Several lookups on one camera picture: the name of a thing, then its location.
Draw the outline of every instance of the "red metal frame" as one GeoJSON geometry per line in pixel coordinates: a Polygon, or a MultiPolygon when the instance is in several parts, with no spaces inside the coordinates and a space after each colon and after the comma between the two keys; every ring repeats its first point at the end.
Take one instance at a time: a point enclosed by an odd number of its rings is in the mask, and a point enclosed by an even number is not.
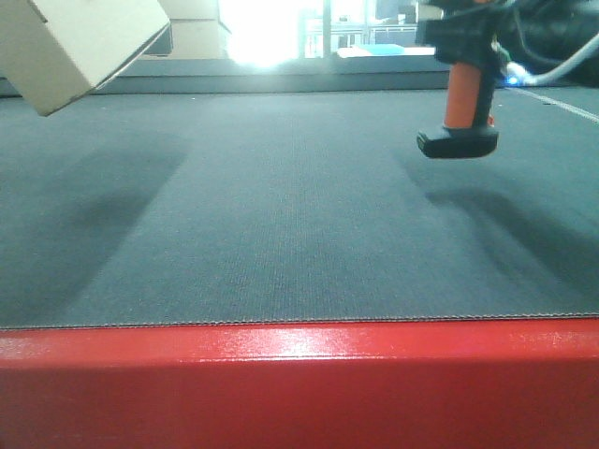
{"type": "Polygon", "coordinates": [[[599,320],[0,332],[0,448],[599,447],[599,320]]]}

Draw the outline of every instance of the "blue object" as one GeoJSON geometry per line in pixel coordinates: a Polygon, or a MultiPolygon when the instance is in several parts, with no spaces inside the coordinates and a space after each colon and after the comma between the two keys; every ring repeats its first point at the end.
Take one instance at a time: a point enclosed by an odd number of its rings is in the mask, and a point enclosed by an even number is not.
{"type": "Polygon", "coordinates": [[[405,49],[396,44],[361,44],[355,47],[367,51],[372,56],[399,56],[405,53],[405,49]]]}

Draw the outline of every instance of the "conveyor belt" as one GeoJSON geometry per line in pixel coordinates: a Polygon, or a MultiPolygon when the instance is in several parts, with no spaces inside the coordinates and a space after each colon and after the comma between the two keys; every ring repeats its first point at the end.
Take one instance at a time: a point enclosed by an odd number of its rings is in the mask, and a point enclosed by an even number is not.
{"type": "Polygon", "coordinates": [[[42,119],[2,100],[0,326],[599,315],[599,126],[499,92],[495,154],[428,160],[416,131],[444,107],[115,95],[42,119]]]}

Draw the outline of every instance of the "orange handle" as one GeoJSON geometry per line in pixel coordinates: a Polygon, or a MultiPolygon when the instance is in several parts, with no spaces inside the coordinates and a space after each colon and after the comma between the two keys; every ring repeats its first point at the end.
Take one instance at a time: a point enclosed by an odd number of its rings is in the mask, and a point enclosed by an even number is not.
{"type": "MultiPolygon", "coordinates": [[[[488,3],[491,0],[475,0],[488,3]]],[[[465,63],[456,63],[449,74],[449,92],[445,126],[448,128],[471,128],[475,123],[481,91],[480,69],[465,63]]]]}

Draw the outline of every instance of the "white stripe line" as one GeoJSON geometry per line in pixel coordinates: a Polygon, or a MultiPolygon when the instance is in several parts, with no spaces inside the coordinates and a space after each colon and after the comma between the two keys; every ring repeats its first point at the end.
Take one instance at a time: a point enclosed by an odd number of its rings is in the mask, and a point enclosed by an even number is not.
{"type": "Polygon", "coordinates": [[[588,112],[585,109],[581,109],[581,108],[577,108],[576,106],[568,105],[567,103],[563,103],[563,101],[555,100],[548,96],[542,96],[539,94],[535,94],[531,91],[525,91],[524,89],[508,88],[507,90],[510,92],[513,92],[515,94],[529,96],[530,98],[537,99],[544,103],[549,103],[550,105],[557,106],[558,108],[562,108],[562,109],[567,110],[568,112],[572,112],[573,114],[576,114],[584,119],[590,120],[591,122],[593,122],[595,124],[599,124],[599,115],[595,115],[592,112],[588,112]]]}

